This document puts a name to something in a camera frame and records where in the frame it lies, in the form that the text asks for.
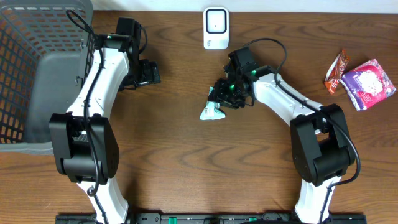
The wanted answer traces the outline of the brown orange candy bar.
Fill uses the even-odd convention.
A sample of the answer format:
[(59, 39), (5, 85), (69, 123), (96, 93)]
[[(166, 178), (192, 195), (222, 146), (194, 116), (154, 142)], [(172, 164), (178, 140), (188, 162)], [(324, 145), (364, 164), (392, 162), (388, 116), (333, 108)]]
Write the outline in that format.
[(347, 56), (345, 49), (342, 49), (336, 56), (331, 67), (328, 69), (323, 82), (329, 94), (333, 95), (335, 93), (348, 62), (349, 57)]

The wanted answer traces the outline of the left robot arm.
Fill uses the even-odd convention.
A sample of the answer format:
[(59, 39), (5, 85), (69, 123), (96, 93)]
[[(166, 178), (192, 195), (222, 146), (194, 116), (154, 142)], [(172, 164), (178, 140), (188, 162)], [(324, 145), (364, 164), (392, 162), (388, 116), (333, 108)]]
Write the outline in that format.
[(141, 59), (141, 36), (135, 19), (120, 17), (113, 34), (93, 35), (94, 61), (83, 88), (64, 114), (49, 121), (58, 172), (84, 190), (95, 223), (126, 223), (129, 204), (115, 178), (119, 147), (109, 122), (119, 91), (161, 82), (155, 62)]

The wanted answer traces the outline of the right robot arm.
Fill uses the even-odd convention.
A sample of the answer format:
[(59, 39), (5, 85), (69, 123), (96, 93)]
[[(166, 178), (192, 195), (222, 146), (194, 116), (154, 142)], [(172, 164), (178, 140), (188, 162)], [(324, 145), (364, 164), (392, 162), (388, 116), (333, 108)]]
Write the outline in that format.
[[(323, 223), (336, 186), (354, 181), (360, 171), (358, 152), (349, 136), (343, 110), (314, 102), (281, 78), (278, 69), (259, 66), (249, 47), (232, 51), (225, 78), (210, 88), (201, 120), (223, 119), (223, 107), (239, 109), (263, 103), (290, 128), (292, 159), (302, 178), (294, 212), (303, 223)], [(342, 180), (349, 166), (356, 173)]]

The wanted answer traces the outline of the teal white snack wrapper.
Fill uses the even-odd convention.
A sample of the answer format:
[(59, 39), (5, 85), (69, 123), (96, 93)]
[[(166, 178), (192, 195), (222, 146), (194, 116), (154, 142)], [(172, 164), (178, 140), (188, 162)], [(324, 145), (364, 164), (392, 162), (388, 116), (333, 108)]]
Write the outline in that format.
[(226, 117), (225, 113), (220, 110), (220, 103), (208, 100), (206, 102), (206, 106), (201, 112), (200, 120), (202, 121), (219, 120), (225, 117)]

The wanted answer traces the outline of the red purple snack bag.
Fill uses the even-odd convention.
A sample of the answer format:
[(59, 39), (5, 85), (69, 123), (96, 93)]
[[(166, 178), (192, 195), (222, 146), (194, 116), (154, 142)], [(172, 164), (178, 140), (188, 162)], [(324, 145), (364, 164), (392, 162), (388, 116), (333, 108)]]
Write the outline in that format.
[(346, 72), (340, 83), (357, 111), (367, 110), (396, 92), (396, 87), (376, 59)]

